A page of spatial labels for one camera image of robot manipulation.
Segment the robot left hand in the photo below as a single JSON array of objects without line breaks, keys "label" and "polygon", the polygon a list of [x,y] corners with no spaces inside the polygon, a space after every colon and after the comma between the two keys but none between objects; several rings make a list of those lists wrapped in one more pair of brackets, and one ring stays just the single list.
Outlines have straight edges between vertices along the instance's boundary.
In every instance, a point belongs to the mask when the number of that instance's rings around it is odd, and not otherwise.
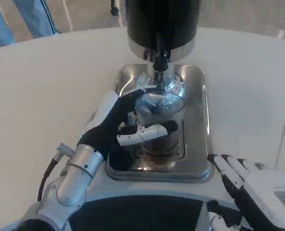
[{"label": "robot left hand", "polygon": [[137,87],[121,96],[114,90],[107,92],[94,111],[93,118],[86,124],[77,145],[90,146],[106,160],[114,148],[155,140],[177,131],[179,126],[175,120],[128,126],[124,131],[119,129],[128,118],[128,113],[134,111],[139,97],[155,90],[155,85],[148,85]]}]

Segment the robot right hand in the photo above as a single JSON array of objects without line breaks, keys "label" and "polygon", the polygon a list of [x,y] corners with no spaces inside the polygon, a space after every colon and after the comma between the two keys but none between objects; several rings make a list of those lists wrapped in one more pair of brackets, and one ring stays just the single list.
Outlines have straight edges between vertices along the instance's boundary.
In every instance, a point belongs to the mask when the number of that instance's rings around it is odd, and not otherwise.
[{"label": "robot right hand", "polygon": [[209,154],[251,231],[285,231],[285,172],[231,155]]}]

